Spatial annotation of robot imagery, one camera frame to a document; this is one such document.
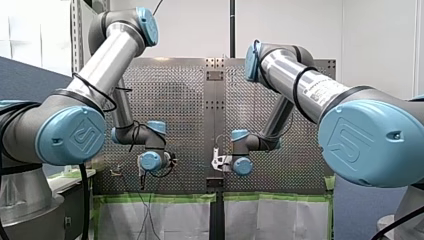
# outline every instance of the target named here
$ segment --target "metal bracket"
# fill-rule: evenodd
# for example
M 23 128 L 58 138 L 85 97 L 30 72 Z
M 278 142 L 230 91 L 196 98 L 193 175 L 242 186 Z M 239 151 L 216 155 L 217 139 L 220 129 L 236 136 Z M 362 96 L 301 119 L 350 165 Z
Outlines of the metal bracket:
M 206 187 L 208 189 L 222 189 L 224 187 L 223 177 L 209 177 L 206 178 Z
M 213 159 L 212 159 L 212 167 L 216 171 L 220 172 L 231 172 L 231 161 L 233 160 L 233 156 L 231 155 L 223 155 L 219 156 L 219 148 L 213 149 Z
M 65 217 L 65 228 L 70 228 L 72 226 L 72 218 Z
M 223 71 L 207 71 L 206 80 L 207 81 L 224 81 L 224 72 Z

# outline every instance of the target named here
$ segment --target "robotic arm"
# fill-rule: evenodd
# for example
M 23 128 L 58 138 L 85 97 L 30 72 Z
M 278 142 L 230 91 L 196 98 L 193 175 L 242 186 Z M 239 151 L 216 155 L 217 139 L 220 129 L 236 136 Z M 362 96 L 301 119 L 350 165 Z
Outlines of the robotic arm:
M 270 133 L 279 136 L 295 105 L 319 126 L 324 159 L 344 179 L 375 187 L 420 182 L 424 178 L 424 104 L 419 99 L 400 100 L 369 86 L 346 87 L 319 73 L 312 60 L 300 47 L 255 41 L 249 48 L 246 80 L 282 95 L 262 131 L 262 141 Z M 235 170 L 240 158 L 250 162 L 248 152 L 258 149 L 259 140 L 246 130 L 235 130 L 232 138 Z
M 166 166 L 165 123 L 134 126 L 122 79 L 132 59 L 157 41 L 156 21 L 145 8 L 100 14 L 89 32 L 92 58 L 66 89 L 56 90 L 6 129 L 3 139 L 8 156 L 19 162 L 52 165 L 76 165 L 91 159 L 103 146 L 106 125 L 101 106 L 113 93 L 114 142 L 146 145 L 152 151 L 145 153 L 142 166 L 148 170 Z M 150 158 L 159 160 L 160 166 Z
M 170 154 L 164 151 L 165 123 L 134 126 L 122 80 L 132 59 L 157 41 L 156 21 L 149 10 L 102 13 L 90 27 L 93 56 L 73 74 L 66 89 L 54 91 L 41 105 L 0 101 L 0 213 L 11 239 L 63 239 L 63 198 L 52 197 L 41 166 L 81 166 L 94 157 L 105 141 L 104 112 L 113 111 L 116 143 L 146 145 L 140 166 L 153 171 L 170 165 Z M 106 101 L 114 107 L 103 110 Z M 37 219 L 58 226 L 55 231 L 25 231 L 26 224 Z

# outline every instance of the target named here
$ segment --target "metal frame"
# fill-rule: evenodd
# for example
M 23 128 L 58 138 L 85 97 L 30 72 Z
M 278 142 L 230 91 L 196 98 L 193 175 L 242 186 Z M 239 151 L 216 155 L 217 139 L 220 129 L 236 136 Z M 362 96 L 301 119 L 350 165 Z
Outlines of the metal frame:
M 84 66 L 81 1 L 71 1 L 72 72 L 79 72 Z
M 240 180 L 238 177 L 235 177 L 233 174 L 223 175 L 222 172 L 213 170 L 211 166 L 211 160 L 213 157 L 213 147 L 216 145 L 216 140 L 219 139 L 217 145 L 222 152 L 219 155 L 227 154 L 230 150 L 228 140 L 228 131 L 229 126 L 226 125 L 229 119 L 226 119 L 228 111 L 228 102 L 227 100 L 233 96 L 227 96 L 227 87 L 228 84 L 235 83 L 236 73 L 232 72 L 233 67 L 237 67 L 237 71 L 243 70 L 243 59 L 222 59 L 222 58 L 208 58 L 208 59 L 135 59 L 130 65 L 129 69 L 124 75 L 126 81 L 126 86 L 133 88 L 134 91 L 130 93 L 130 104 L 134 113 L 134 119 L 140 122 L 146 122 L 147 120 L 163 120 L 168 122 L 168 130 L 170 134 L 167 136 L 168 146 L 171 147 L 175 142 L 178 144 L 194 144 L 193 146 L 202 146 L 203 152 L 199 153 L 195 149 L 190 150 L 196 155 L 192 159 L 179 159 L 180 164 L 177 165 L 180 168 L 177 168 L 175 173 L 172 173 L 168 177 L 158 180 L 154 178 L 146 179 L 146 189 L 147 192 L 160 192 L 160 193 L 169 193 L 169 194 L 188 194 L 188 193 L 215 193 L 216 201 L 211 203 L 210 207 L 210 236 L 211 240 L 224 239 L 225 238 L 225 211 L 224 211 L 224 198 L 223 193 L 225 191 L 269 191 L 269 192 L 293 192 L 299 194 L 324 194 L 326 193 L 324 176 L 332 175 L 333 172 L 328 166 L 324 166 L 324 176 L 321 176 L 322 185 L 318 189 L 311 188 L 258 188 L 253 183 L 258 181 L 257 177 L 245 178 L 248 180 Z M 335 61 L 334 60 L 320 60 L 317 61 L 318 69 L 324 74 L 329 75 L 332 78 L 335 78 Z M 166 75 L 166 71 L 171 71 L 170 76 Z M 190 74 L 195 74 L 191 80 L 187 80 L 187 77 Z M 187 94 L 186 90 L 181 90 L 187 88 L 184 84 L 193 84 L 193 86 L 188 86 L 189 88 L 196 88 L 195 91 L 199 91 L 196 94 Z M 262 86 L 256 84 L 258 91 L 262 90 Z M 162 94 L 163 98 L 158 98 L 154 94 Z M 176 97 L 179 94 L 187 94 L 186 98 Z M 178 110 L 183 112 L 176 112 L 175 116 L 171 116 L 164 112 L 164 109 L 158 108 L 167 108 L 172 111 L 173 107 L 182 107 L 178 105 L 179 103 L 172 102 L 173 99 L 180 99 L 180 101 L 185 101 L 184 99 L 189 99 L 194 97 L 196 100 L 192 102 L 194 106 L 190 106 L 188 112 L 185 110 Z M 270 99 L 267 99 L 262 106 L 273 107 L 274 102 Z M 197 123 L 187 123 L 184 121 L 190 121 L 193 116 L 196 116 Z M 111 127 L 112 118 L 110 115 L 107 115 L 107 120 L 110 123 Z M 190 124 L 197 126 L 196 129 L 190 129 Z M 178 139 L 175 134 L 183 133 L 188 131 L 190 134 L 198 134 L 195 137 L 196 139 Z M 308 134 L 315 134 L 316 129 L 308 127 L 306 131 Z M 103 157 L 107 160 L 106 168 L 104 171 L 99 172 L 95 177 L 95 192 L 97 194 L 115 194 L 121 193 L 124 191 L 139 191 L 140 179 L 138 178 L 138 166 L 137 166 L 137 152 L 140 153 L 143 151 L 142 147 L 135 147 L 133 153 L 128 153 L 128 146 L 114 145 L 111 143 L 110 136 L 107 136 L 107 143 L 103 152 Z M 120 177 L 110 177 L 109 169 L 115 169 L 118 165 L 126 162 L 126 165 L 120 166 L 122 173 L 125 175 L 125 181 L 130 185 L 130 189 L 126 189 L 123 185 L 122 179 Z M 201 168 L 194 169 L 196 165 L 202 165 Z M 231 187 L 231 181 L 240 181 L 242 184 L 240 186 L 248 186 L 245 189 Z M 184 189 L 184 185 L 189 184 L 190 189 Z

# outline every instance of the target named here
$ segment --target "silver arm segment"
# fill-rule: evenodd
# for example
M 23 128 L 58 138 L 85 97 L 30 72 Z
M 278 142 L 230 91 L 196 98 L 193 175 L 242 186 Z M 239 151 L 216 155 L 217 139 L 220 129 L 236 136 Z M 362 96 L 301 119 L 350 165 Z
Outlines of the silver arm segment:
M 145 49 L 140 33 L 130 25 L 116 22 L 107 28 L 107 39 L 88 61 L 79 75 L 100 91 L 110 94 L 118 84 L 125 70 L 136 54 Z M 74 80 L 66 88 L 81 94 L 97 105 L 103 106 L 105 98 L 80 79 Z

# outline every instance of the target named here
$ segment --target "green tape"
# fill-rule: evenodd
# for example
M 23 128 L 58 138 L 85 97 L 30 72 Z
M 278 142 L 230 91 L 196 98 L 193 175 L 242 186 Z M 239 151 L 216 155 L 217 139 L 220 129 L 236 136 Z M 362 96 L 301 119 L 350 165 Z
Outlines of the green tape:
M 327 188 L 327 191 L 334 190 L 334 184 L 336 183 L 336 176 L 325 176 L 325 187 Z
M 333 239 L 333 221 L 334 221 L 334 212 L 333 212 L 333 196 L 330 195 L 328 202 L 328 240 Z
M 329 202 L 331 195 L 298 195 L 287 193 L 224 193 L 224 201 L 258 201 L 261 199 L 292 202 Z
M 124 193 L 110 196 L 94 196 L 100 203 L 210 203 L 215 201 L 215 194 L 162 195 L 150 193 Z
M 94 171 L 95 170 L 87 169 L 87 173 L 94 172 Z M 51 176 L 48 176 L 47 178 L 48 179 L 53 179 L 53 178 L 57 178 L 57 177 L 63 177 L 63 178 L 81 178 L 81 172 L 80 171 L 72 171 L 72 172 L 65 173 L 65 174 L 63 174 L 63 173 L 56 173 L 56 174 L 53 174 Z

